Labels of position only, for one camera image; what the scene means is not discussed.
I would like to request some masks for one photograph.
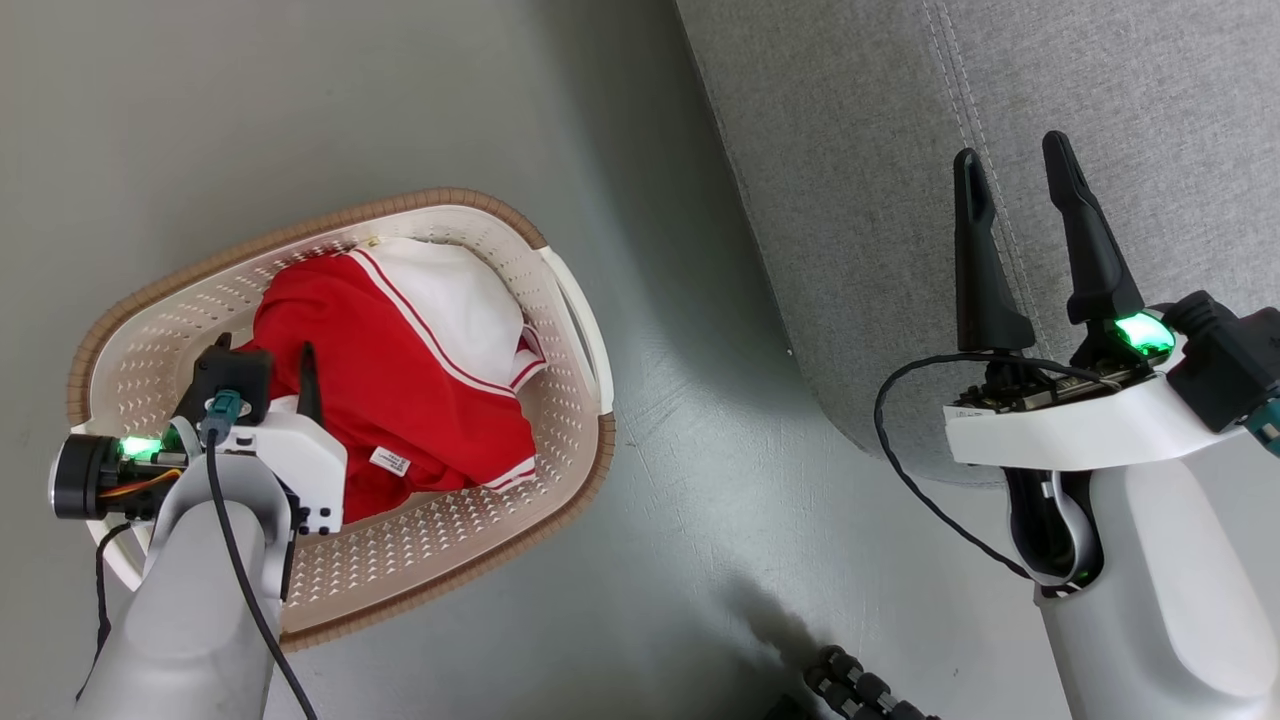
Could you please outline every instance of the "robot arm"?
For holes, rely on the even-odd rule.
[[[1073,717],[1275,720],[1275,633],[1183,459],[1243,432],[1280,455],[1280,313],[1240,319],[1198,292],[1162,322],[1142,314],[1064,135],[1046,136],[1044,158],[1070,249],[1068,311],[1087,328],[1071,365],[1098,382],[1015,369],[1033,338],[1007,297],[991,214],[973,211],[989,205],[980,165],[961,152],[960,345],[992,355],[987,382],[946,409],[952,456],[1005,471]]]
[[[218,355],[215,346],[201,360],[206,373],[227,380]],[[257,363],[269,372],[269,360]],[[189,421],[175,416],[166,437],[178,447],[140,459],[123,452],[127,441],[73,436],[55,461],[59,516],[155,516],[142,584],[100,648],[76,717],[261,717],[273,656],[297,684],[276,642],[294,536],[342,527],[347,454],[317,413],[300,414],[289,401],[268,411],[265,392],[251,401],[260,411],[241,418],[241,396],[227,384],[214,383],[221,388],[200,423],[212,442],[201,446]],[[239,386],[252,392],[253,383]],[[172,486],[148,486],[147,497],[124,492],[159,468],[180,475]],[[305,694],[294,692],[314,717]]]

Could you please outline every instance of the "teal connector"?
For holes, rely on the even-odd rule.
[[[200,434],[204,441],[209,439],[209,433],[212,430],[215,434],[214,445],[218,441],[225,439],[232,432],[232,425],[239,419],[241,406],[244,404],[241,396],[234,389],[220,389],[218,395],[214,396],[214,401],[209,404],[209,410],[206,410],[205,420],[200,424]]]
[[[1258,407],[1244,421],[1244,427],[1249,428],[1262,447],[1267,448],[1271,455],[1280,457],[1280,398],[1271,400]]]

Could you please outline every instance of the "basket handle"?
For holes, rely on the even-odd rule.
[[[591,305],[582,293],[582,287],[577,284],[577,278],[570,272],[568,265],[550,247],[541,247],[538,254],[556,275],[564,304],[568,305],[570,315],[582,340],[586,341],[588,370],[594,375],[596,400],[600,401],[600,415],[613,413],[613,370],[609,368],[609,354],[604,350],[604,336],[600,334],[600,325],[595,322]]]

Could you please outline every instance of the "green led light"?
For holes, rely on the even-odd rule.
[[[120,455],[125,457],[138,457],[160,452],[164,441],[150,437],[127,437],[120,441]]]
[[[1116,331],[1129,347],[1148,357],[1166,355],[1174,348],[1174,333],[1146,313],[1116,320]]]

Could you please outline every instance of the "white stripe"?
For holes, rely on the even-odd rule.
[[[507,483],[504,486],[498,486],[498,487],[488,487],[488,486],[485,486],[485,488],[489,492],[495,492],[498,495],[502,495],[502,493],[504,493],[504,492],[507,492],[507,491],[509,491],[512,488],[518,488],[520,486],[527,483],[529,480],[536,480],[536,479],[538,479],[538,475],[530,473],[530,474],[527,474],[527,475],[525,475],[522,478],[516,478],[516,479],[511,480],[509,483]]]
[[[511,470],[507,470],[506,473],[502,474],[500,478],[494,479],[494,480],[489,480],[488,483],[483,483],[483,484],[486,488],[498,487],[498,486],[500,486],[503,483],[509,482],[512,478],[516,478],[518,475],[524,475],[525,473],[535,469],[536,466],[538,466],[538,456],[535,455],[534,457],[530,457],[530,459],[525,460],[520,465],[516,465]],[[534,479],[534,475],[529,475],[525,479],[526,480],[531,480],[531,479]]]
[[[413,311],[407,305],[404,305],[404,302],[399,299],[396,291],[392,290],[385,281],[383,281],[383,277],[374,266],[372,260],[366,255],[364,255],[362,252],[349,252],[347,256],[355,260],[360,265],[360,268],[365,270],[365,274],[369,275],[369,279],[374,282],[374,286],[376,286],[378,290],[380,290],[381,293],[387,296],[387,300],[390,300],[392,304],[396,306],[396,309],[399,310],[401,316],[403,316],[404,322],[407,322],[408,325],[413,328],[413,332],[417,333],[419,340],[421,340],[422,345],[425,345],[426,348],[431,351],[431,355],[435,357],[436,364],[440,365],[440,368],[444,368],[445,373],[448,373],[453,379],[458,380],[460,383],[470,388],[488,392],[490,395],[515,397],[515,393],[511,392],[509,389],[490,387],[484,383],[476,382],[474,378],[470,378],[463,373],[460,373],[458,369],[453,366],[453,363],[449,361],[448,356],[444,355],[444,350],[435,343],[435,340],[431,337],[431,333],[426,332],[426,328],[424,328],[422,324],[417,320],[417,316],[413,315]]]
[[[529,380],[536,378],[538,373],[540,373],[541,369],[545,366],[547,366],[547,360],[543,360],[541,357],[535,357],[530,364],[525,365],[525,368],[520,373],[516,374],[516,378],[518,379],[511,386],[511,389],[520,392],[520,388],[529,384]]]

